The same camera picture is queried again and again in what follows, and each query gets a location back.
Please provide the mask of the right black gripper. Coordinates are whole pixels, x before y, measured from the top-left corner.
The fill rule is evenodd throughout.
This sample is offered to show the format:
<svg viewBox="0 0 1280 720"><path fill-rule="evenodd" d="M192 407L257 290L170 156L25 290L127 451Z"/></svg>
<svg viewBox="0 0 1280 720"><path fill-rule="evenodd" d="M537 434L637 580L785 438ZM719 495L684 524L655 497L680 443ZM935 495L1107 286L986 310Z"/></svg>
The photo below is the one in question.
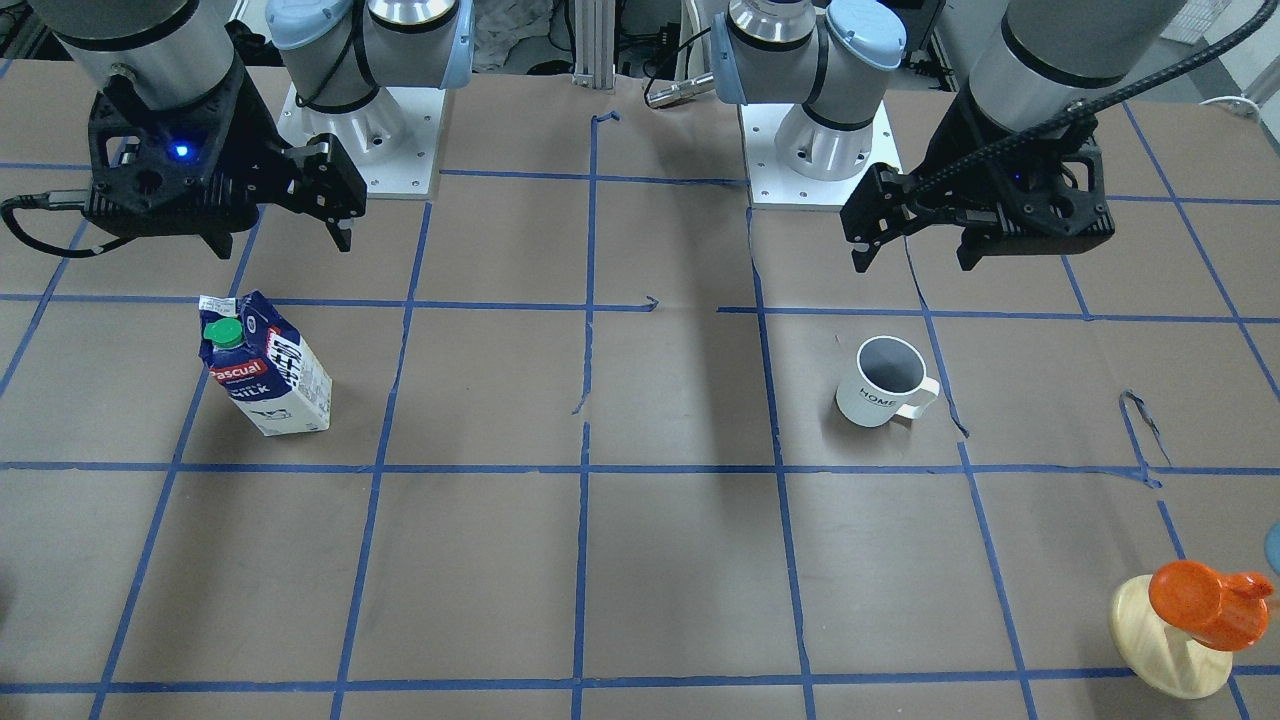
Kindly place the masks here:
<svg viewBox="0 0 1280 720"><path fill-rule="evenodd" d="M369 187L337 135L292 147L244 64L204 96L168 110L145 105L134 82L110 76L90 113L92 178L86 218L115 237L198 236L229 260L234 233L259 204L323 222L340 252L365 215Z"/></svg>

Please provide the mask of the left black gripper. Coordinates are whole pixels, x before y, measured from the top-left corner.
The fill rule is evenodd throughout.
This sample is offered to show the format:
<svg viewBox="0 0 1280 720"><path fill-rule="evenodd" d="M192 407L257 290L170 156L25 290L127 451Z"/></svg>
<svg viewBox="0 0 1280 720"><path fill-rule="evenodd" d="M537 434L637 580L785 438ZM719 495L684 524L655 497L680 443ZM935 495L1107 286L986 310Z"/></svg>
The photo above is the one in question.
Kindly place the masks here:
<svg viewBox="0 0 1280 720"><path fill-rule="evenodd" d="M915 176L869 165L840 209L854 270L865 273L888 242L936 224L965 231L957 263L973 270L984 258L1020 251L1089 251L1116 232L1108 210L1096 117L987 158L915 196Z"/></svg>

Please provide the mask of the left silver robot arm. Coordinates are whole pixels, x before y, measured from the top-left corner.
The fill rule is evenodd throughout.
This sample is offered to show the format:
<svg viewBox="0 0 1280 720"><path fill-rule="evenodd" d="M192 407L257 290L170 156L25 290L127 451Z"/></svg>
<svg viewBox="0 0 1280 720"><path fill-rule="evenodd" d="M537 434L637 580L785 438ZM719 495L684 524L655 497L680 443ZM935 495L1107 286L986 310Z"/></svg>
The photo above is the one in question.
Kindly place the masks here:
<svg viewBox="0 0 1280 720"><path fill-rule="evenodd" d="M1111 240L1097 114L1160 36L1175 1L1010 1L908 173L870 161L876 114L908 32L878 1L731 1L709 28L721 101L788 106L795 172L860 176L840 210L856 272L881 249L956 225L965 270L984 258L1088 252Z"/></svg>

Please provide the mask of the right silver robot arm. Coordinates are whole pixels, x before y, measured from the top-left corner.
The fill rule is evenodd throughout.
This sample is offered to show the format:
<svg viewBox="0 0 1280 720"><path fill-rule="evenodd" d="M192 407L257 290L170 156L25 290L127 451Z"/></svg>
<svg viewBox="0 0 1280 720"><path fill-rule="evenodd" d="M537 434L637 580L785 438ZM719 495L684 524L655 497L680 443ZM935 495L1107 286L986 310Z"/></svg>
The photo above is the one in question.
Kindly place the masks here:
<svg viewBox="0 0 1280 720"><path fill-rule="evenodd" d="M410 138L392 90L461 88L472 72L470 1L270 1L303 127L291 141L242 56L262 40L209 3L32 9L96 83L91 178L5 200L3 223L24 246L68 259L169 236L197 236L225 259L264 204L321 222L347 252L372 184L360 161Z"/></svg>

